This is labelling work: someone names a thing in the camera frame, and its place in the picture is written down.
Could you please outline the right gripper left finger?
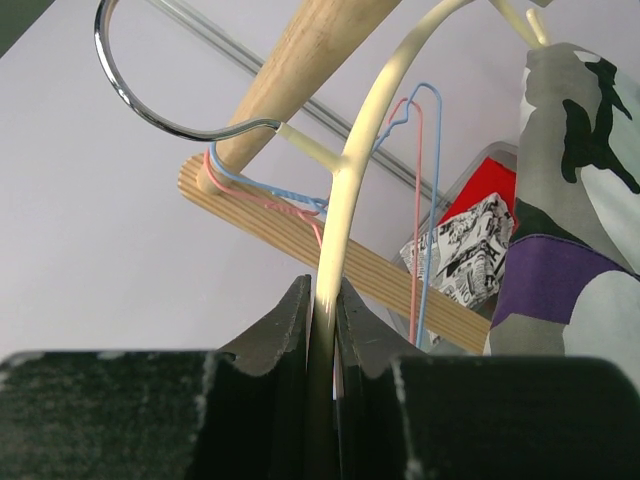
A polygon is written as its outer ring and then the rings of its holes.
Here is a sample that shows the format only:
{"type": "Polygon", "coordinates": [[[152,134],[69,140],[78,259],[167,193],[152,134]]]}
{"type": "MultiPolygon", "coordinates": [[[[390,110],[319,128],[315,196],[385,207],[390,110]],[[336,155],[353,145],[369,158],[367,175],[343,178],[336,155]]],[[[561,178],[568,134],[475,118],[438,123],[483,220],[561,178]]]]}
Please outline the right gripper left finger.
{"type": "Polygon", "coordinates": [[[5,479],[299,479],[311,279],[217,350],[1,364],[5,479]]]}

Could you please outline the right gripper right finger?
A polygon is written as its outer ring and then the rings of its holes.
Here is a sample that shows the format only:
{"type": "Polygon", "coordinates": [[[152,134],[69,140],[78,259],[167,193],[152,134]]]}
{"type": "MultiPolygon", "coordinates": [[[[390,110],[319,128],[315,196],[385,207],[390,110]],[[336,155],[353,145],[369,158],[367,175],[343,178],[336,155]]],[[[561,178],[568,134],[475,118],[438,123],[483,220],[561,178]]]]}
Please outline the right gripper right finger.
{"type": "Polygon", "coordinates": [[[343,283],[344,479],[635,479],[639,396],[599,359],[431,356],[343,283]]]}

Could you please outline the black white print trousers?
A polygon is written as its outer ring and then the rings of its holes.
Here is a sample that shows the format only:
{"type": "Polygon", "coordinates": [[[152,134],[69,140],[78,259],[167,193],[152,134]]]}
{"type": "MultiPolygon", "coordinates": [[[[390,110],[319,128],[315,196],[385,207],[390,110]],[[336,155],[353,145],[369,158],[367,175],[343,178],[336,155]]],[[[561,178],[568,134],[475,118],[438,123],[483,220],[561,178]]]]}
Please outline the black white print trousers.
{"type": "Polygon", "coordinates": [[[473,309],[498,293],[504,275],[514,218],[493,192],[470,209],[451,217],[400,250],[408,270],[425,273],[426,248],[431,248],[429,285],[473,309]]]}

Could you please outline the purple camouflage trousers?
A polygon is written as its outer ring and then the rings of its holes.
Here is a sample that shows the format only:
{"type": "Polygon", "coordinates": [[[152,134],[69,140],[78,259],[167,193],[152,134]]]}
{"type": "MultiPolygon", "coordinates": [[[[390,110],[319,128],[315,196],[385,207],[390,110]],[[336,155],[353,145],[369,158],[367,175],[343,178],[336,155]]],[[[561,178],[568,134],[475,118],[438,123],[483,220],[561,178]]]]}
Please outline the purple camouflage trousers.
{"type": "Polygon", "coordinates": [[[570,43],[529,53],[517,228],[485,344],[493,355],[639,364],[639,85],[570,43]]]}

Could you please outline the red trousers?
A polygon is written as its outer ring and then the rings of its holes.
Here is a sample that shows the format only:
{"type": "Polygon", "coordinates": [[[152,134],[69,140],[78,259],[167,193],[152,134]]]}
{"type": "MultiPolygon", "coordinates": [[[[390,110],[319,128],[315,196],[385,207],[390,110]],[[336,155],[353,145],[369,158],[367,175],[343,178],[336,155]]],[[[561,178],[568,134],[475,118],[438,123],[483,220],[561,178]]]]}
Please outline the red trousers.
{"type": "Polygon", "coordinates": [[[493,193],[497,193],[506,203],[509,213],[514,214],[515,188],[516,173],[491,157],[486,157],[463,186],[461,192],[456,196],[437,225],[441,225],[453,216],[469,210],[476,203],[493,193]]]}

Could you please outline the cream wooden hanger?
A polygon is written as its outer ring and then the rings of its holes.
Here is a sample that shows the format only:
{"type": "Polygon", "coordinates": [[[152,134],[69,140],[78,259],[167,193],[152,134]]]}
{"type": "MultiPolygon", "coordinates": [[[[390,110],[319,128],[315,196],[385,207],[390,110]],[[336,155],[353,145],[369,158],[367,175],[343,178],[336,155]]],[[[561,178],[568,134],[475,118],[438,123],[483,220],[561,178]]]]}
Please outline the cream wooden hanger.
{"type": "Polygon", "coordinates": [[[295,86],[308,86],[317,90],[386,18],[385,13],[376,14],[372,7],[367,7],[364,10],[366,19],[356,27],[348,27],[345,24],[348,15],[345,6],[317,8],[307,2],[286,32],[294,40],[293,47],[281,48],[262,68],[263,74],[274,78],[272,82],[263,84],[267,89],[267,98],[275,103],[274,108],[260,115],[258,112],[263,105],[257,95],[250,93],[244,99],[251,111],[248,119],[222,129],[202,131],[160,116],[133,93],[119,72],[111,51],[109,28],[117,4],[114,1],[102,1],[97,7],[94,42],[101,67],[120,99],[147,123],[179,138],[208,143],[210,157],[216,156],[219,142],[258,128],[268,128],[314,158],[332,174],[310,337],[309,389],[314,399],[320,398],[332,384],[337,297],[358,195],[369,158],[378,143],[376,135],[393,95],[420,50],[442,23],[465,5],[463,1],[437,3],[405,36],[373,83],[339,155],[288,125],[288,119],[311,96],[304,93],[300,99],[294,99],[294,89],[285,86],[286,75],[282,70],[294,60],[308,54],[313,42],[312,32],[317,32],[321,39],[336,42],[338,48],[334,53],[304,68],[307,77],[294,83],[295,86]]]}

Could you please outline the pink wire hanger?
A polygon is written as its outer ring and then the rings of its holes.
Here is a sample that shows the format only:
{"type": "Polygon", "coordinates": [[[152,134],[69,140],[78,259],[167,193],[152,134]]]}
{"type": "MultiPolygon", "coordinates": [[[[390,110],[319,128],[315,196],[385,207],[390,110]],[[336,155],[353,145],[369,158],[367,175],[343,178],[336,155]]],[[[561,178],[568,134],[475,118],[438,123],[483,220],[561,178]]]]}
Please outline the pink wire hanger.
{"type": "MultiPolygon", "coordinates": [[[[414,227],[413,227],[413,239],[417,240],[419,237],[420,228],[420,202],[421,202],[421,170],[422,170],[422,153],[423,153],[423,128],[424,128],[424,115],[423,111],[418,103],[414,100],[409,100],[407,97],[401,98],[391,113],[388,116],[387,124],[388,130],[391,130],[391,124],[396,116],[396,113],[401,106],[405,106],[406,112],[409,112],[409,108],[413,107],[418,115],[418,135],[417,135],[417,158],[416,158],[416,173],[415,173],[415,205],[414,205],[414,227]]],[[[320,233],[319,223],[314,218],[319,214],[319,211],[314,208],[313,210],[299,208],[293,205],[284,205],[277,203],[273,200],[261,199],[256,195],[247,194],[240,190],[234,190],[230,187],[224,186],[216,177],[211,165],[211,148],[208,147],[203,156],[203,166],[205,172],[209,177],[209,180],[218,187],[222,192],[231,195],[238,199],[248,200],[253,202],[264,209],[270,209],[279,211],[286,215],[292,215],[301,219],[304,223],[309,225],[314,232],[317,244],[322,247],[322,234],[320,233]]],[[[411,273],[411,300],[410,300],[410,315],[409,315],[409,341],[416,346],[417,345],[417,333],[418,333],[418,267],[414,266],[410,270],[411,273]]]]}

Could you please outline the light blue wire hanger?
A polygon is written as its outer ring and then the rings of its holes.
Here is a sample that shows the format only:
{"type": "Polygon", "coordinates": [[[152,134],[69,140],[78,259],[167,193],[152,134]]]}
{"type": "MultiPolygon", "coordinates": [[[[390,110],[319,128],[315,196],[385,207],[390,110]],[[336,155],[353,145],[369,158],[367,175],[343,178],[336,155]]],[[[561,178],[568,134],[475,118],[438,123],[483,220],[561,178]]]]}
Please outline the light blue wire hanger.
{"type": "MultiPolygon", "coordinates": [[[[443,111],[443,102],[442,96],[438,89],[428,82],[420,82],[418,83],[411,94],[407,96],[409,100],[414,100],[417,96],[420,89],[425,88],[431,91],[435,97],[436,102],[436,115],[435,115],[435,139],[434,139],[434,171],[433,171],[433,179],[432,179],[432,193],[431,193],[431,205],[430,205],[430,221],[427,229],[427,243],[426,249],[423,253],[415,252],[414,259],[416,261],[423,261],[423,279],[427,281],[429,279],[429,274],[431,271],[430,261],[431,261],[431,246],[433,243],[433,228],[434,221],[436,216],[436,204],[438,202],[438,184],[439,184],[439,175],[440,175],[440,158],[441,158],[441,137],[442,137],[442,111],[443,111]]],[[[382,143],[388,138],[393,129],[398,126],[405,124],[410,119],[410,110],[414,109],[413,107],[409,108],[409,112],[406,112],[405,106],[401,106],[394,120],[392,121],[391,130],[388,130],[388,124],[386,129],[382,134],[376,139],[374,142],[374,148],[379,149],[382,143]]],[[[263,189],[269,192],[273,198],[281,198],[281,199],[289,199],[293,200],[300,204],[306,204],[308,207],[306,209],[313,210],[316,208],[319,211],[319,214],[325,214],[327,212],[329,200],[327,198],[322,199],[319,197],[309,197],[297,192],[284,190],[272,185],[260,183],[253,181],[251,179],[246,179],[236,174],[232,174],[223,167],[221,160],[219,159],[216,153],[216,144],[214,142],[210,143],[209,146],[211,148],[211,165],[213,169],[217,167],[222,175],[231,180],[235,180],[241,184],[257,187],[259,189],[263,189]]],[[[414,246],[419,246],[419,237],[417,240],[414,240],[414,246]]],[[[427,312],[427,299],[428,299],[428,288],[429,284],[425,282],[421,289],[418,289],[418,333],[417,333],[417,345],[416,347],[422,346],[422,341],[424,337],[424,331],[426,326],[426,312],[427,312]]]]}

